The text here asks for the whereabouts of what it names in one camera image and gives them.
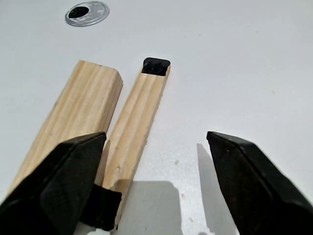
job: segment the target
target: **wooden block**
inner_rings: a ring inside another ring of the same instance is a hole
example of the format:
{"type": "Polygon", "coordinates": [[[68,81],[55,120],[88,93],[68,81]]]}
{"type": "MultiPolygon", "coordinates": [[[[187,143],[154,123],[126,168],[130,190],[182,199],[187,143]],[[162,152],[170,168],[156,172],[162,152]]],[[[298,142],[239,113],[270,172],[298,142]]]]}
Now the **wooden block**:
{"type": "Polygon", "coordinates": [[[108,162],[102,186],[122,193],[115,228],[122,215],[170,72],[170,62],[147,58],[105,146],[108,162]]]}
{"type": "MultiPolygon", "coordinates": [[[[94,132],[107,132],[123,81],[117,70],[79,61],[37,134],[9,193],[60,142],[94,132]]],[[[95,183],[102,184],[106,159],[95,183]]]]}

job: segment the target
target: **black plastic jaw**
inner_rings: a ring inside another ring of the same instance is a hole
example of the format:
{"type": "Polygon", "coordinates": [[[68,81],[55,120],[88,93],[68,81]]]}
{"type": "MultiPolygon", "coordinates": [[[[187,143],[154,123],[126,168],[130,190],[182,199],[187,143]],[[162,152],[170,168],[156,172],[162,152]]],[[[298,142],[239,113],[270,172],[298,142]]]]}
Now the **black plastic jaw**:
{"type": "Polygon", "coordinates": [[[0,206],[0,234],[73,234],[105,140],[101,132],[57,145],[0,206]]]}
{"type": "Polygon", "coordinates": [[[241,235],[313,234],[313,208],[253,143],[208,132],[222,194],[241,235]]]}

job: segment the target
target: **white surface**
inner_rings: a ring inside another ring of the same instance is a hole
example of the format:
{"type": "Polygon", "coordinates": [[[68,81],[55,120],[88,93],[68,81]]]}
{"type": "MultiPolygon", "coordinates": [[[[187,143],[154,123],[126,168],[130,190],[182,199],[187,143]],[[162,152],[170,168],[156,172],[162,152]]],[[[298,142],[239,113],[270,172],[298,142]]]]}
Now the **white surface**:
{"type": "Polygon", "coordinates": [[[114,124],[154,56],[172,72],[119,234],[235,235],[216,185],[213,197],[202,187],[204,213],[196,144],[209,151],[207,130],[257,143],[313,202],[311,1],[107,0],[109,16],[85,28],[64,21],[77,0],[0,2],[1,199],[79,59],[120,72],[114,124]]]}

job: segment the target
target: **end of wooden stick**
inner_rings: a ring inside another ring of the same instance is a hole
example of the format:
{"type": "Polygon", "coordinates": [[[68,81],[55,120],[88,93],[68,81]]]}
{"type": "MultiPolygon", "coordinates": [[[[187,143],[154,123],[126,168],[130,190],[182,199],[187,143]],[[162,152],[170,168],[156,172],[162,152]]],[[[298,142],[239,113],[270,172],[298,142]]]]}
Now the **end of wooden stick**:
{"type": "Polygon", "coordinates": [[[170,69],[171,62],[168,60],[148,57],[143,61],[142,73],[166,76],[170,69]]]}

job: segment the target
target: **silver washer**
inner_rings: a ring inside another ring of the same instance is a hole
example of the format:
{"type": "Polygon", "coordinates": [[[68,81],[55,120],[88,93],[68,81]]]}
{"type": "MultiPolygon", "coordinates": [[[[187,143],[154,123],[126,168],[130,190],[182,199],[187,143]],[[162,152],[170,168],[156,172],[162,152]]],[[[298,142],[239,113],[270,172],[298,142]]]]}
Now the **silver washer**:
{"type": "Polygon", "coordinates": [[[104,20],[109,15],[109,12],[110,12],[109,7],[103,2],[87,1],[73,6],[65,14],[65,21],[71,26],[85,27],[99,23],[100,21],[104,20]],[[70,12],[79,6],[87,7],[89,9],[89,12],[84,16],[78,18],[70,18],[69,17],[70,12]]]}

